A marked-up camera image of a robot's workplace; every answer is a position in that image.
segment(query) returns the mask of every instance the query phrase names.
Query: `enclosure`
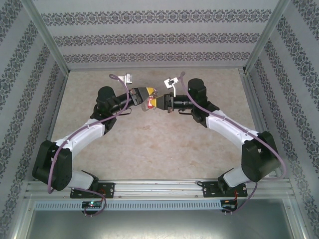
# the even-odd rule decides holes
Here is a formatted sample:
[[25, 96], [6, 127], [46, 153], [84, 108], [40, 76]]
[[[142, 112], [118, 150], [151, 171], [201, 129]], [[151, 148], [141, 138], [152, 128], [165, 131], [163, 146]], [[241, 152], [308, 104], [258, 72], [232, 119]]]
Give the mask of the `enclosure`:
[[[0, 238], [319, 238], [318, 4], [1, 1]], [[125, 92], [109, 74], [161, 95], [182, 71], [229, 117], [269, 131], [287, 165], [240, 213], [221, 213], [196, 183], [240, 166], [241, 150], [177, 111], [132, 107], [76, 156], [76, 170], [115, 183], [97, 217], [81, 214], [70, 189], [48, 194], [32, 177], [42, 142], [82, 126], [101, 87]]]

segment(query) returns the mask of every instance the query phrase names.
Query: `black mounting plate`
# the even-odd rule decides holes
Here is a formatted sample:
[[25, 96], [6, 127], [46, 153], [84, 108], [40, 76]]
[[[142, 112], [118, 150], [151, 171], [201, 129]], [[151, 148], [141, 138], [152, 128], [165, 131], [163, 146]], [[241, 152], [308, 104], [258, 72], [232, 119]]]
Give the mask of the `black mounting plate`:
[[235, 192], [237, 193], [237, 197], [247, 197], [247, 188], [246, 184], [242, 183], [237, 185], [234, 188], [228, 190], [225, 194], [221, 192], [218, 187], [218, 181], [208, 181], [208, 182], [197, 182], [197, 185], [202, 187], [203, 196], [205, 198], [233, 198], [235, 197]]
[[[99, 183], [97, 192], [103, 194], [105, 198], [113, 198], [114, 190], [115, 190], [115, 183]], [[101, 198], [101, 197], [93, 193], [87, 193], [87, 192], [71, 189], [70, 198]]]

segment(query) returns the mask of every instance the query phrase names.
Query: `yellow object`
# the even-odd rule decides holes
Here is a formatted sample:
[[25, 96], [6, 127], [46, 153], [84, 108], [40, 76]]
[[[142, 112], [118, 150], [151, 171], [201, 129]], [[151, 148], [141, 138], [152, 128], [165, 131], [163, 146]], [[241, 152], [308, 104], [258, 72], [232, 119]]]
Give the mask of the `yellow object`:
[[156, 107], [156, 99], [150, 100], [150, 104], [154, 107]]
[[152, 87], [146, 87], [146, 89], [147, 89], [149, 95], [151, 95], [151, 94], [153, 94], [155, 92], [155, 89], [152, 88]]

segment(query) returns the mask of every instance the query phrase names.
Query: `beige floor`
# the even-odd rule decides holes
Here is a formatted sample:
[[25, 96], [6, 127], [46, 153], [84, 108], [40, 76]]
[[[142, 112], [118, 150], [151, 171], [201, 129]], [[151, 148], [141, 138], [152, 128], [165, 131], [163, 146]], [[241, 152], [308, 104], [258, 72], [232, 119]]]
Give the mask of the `beige floor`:
[[[80, 127], [92, 113], [98, 90], [111, 86], [124, 93], [109, 74], [132, 73], [132, 87], [155, 87], [168, 93], [163, 81], [186, 72], [185, 80], [200, 78], [208, 99], [239, 123], [254, 128], [237, 69], [140, 69], [71, 72], [53, 133], [57, 140]], [[177, 84], [177, 93], [183, 94]], [[159, 109], [143, 112], [133, 107], [118, 117], [113, 129], [83, 149], [74, 160], [76, 170], [100, 179], [216, 178], [240, 165], [241, 154], [218, 133], [196, 123], [192, 116], [168, 114]]]

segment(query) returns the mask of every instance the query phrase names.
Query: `striped wall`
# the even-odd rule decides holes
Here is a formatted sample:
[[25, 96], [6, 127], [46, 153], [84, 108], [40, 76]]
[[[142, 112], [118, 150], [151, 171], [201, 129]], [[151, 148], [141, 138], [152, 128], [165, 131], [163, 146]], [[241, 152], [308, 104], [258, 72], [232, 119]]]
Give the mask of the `striped wall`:
[[319, 0], [290, 1], [250, 72], [310, 238], [319, 238], [318, 19]]
[[278, 0], [35, 0], [68, 67], [245, 65]]
[[66, 80], [18, 0], [0, 3], [0, 239], [31, 180]]

